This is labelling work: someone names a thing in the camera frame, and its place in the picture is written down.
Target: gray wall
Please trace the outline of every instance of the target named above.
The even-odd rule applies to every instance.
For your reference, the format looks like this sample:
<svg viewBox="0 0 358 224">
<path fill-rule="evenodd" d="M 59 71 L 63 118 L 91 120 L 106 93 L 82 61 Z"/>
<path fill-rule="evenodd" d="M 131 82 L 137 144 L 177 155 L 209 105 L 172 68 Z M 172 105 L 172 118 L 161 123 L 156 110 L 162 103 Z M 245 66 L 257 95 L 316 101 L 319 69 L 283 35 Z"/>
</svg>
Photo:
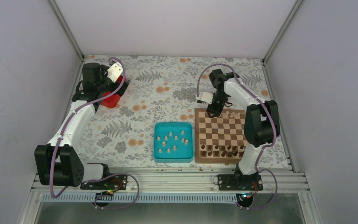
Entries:
<svg viewBox="0 0 358 224">
<path fill-rule="evenodd" d="M 268 74 L 323 223 L 358 223 L 358 1 L 304 1 Z"/>
<path fill-rule="evenodd" d="M 263 58 L 295 0 L 56 0 L 85 54 Z"/>
<path fill-rule="evenodd" d="M 0 1 L 0 223 L 20 216 L 79 62 L 47 1 Z"/>
</svg>

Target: leaf pattern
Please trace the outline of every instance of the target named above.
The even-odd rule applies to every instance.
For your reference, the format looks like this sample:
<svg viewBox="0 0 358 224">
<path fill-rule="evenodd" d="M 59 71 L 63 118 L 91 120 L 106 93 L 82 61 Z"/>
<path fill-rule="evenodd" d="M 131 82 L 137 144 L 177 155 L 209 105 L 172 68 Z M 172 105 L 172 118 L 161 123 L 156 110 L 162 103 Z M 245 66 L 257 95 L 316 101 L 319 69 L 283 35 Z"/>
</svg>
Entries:
<svg viewBox="0 0 358 224">
<path fill-rule="evenodd" d="M 87 57 L 86 63 L 108 65 L 111 56 Z M 156 163 L 153 158 L 154 126 L 157 122 L 183 121 L 193 125 L 194 108 L 206 107 L 195 102 L 199 73 L 213 63 L 226 63 L 234 67 L 243 82 L 261 96 L 266 91 L 262 62 L 259 59 L 216 57 L 160 57 L 116 56 L 127 69 L 130 80 L 125 94 L 116 108 L 99 106 L 87 124 L 76 152 L 80 159 L 107 163 L 111 167 L 151 168 L 234 168 L 235 164 Z M 201 79 L 200 91 L 214 91 L 209 78 Z M 240 109 L 233 100 L 233 109 Z M 287 168 L 288 163 L 282 140 L 268 148 L 260 160 L 260 167 Z"/>
</svg>

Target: chessboard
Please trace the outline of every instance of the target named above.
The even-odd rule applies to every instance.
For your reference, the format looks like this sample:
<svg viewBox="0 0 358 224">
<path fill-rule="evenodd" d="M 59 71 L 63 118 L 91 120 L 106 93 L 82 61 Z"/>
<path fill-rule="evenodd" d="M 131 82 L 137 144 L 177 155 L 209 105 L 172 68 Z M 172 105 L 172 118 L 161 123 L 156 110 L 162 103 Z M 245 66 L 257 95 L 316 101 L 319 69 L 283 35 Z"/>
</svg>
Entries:
<svg viewBox="0 0 358 224">
<path fill-rule="evenodd" d="M 245 152 L 245 112 L 224 109 L 209 118 L 205 108 L 195 109 L 195 162 L 238 163 Z"/>
</svg>

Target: floral tablecloth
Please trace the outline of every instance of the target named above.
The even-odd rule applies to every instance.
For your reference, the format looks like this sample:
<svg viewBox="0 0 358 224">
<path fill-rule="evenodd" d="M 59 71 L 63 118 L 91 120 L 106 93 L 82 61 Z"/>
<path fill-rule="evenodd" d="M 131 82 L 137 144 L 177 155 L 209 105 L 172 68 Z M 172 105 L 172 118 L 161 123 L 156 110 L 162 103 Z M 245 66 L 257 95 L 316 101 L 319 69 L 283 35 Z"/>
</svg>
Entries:
<svg viewBox="0 0 358 224">
<path fill-rule="evenodd" d="M 86 63 L 108 64 L 111 56 L 89 55 Z M 215 57 L 116 56 L 126 68 L 127 91 L 116 108 L 100 106 L 76 149 L 84 161 L 103 162 L 110 167 L 220 168 L 234 164 L 156 163 L 153 159 L 154 125 L 160 121 L 190 122 L 194 128 L 194 109 L 206 107 L 195 100 L 200 72 L 213 63 L 234 67 L 243 82 L 254 92 L 269 99 L 260 59 Z M 200 91 L 213 92 L 202 75 Z M 234 100 L 232 109 L 240 109 Z M 260 162 L 265 168 L 287 168 L 282 140 L 266 150 Z"/>
</svg>

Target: plastic tray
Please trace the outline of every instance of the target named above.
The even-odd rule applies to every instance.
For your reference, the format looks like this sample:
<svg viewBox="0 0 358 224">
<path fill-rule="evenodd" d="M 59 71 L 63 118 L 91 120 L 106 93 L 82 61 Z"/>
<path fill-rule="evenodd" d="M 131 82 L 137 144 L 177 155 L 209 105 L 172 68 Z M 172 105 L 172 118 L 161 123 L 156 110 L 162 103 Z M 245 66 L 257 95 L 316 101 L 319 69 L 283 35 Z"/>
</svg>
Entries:
<svg viewBox="0 0 358 224">
<path fill-rule="evenodd" d="M 187 145 L 182 142 L 182 138 L 189 140 Z M 157 123 L 154 127 L 153 156 L 156 162 L 191 162 L 194 156 L 193 145 L 193 127 L 190 123 L 164 122 Z"/>
</svg>

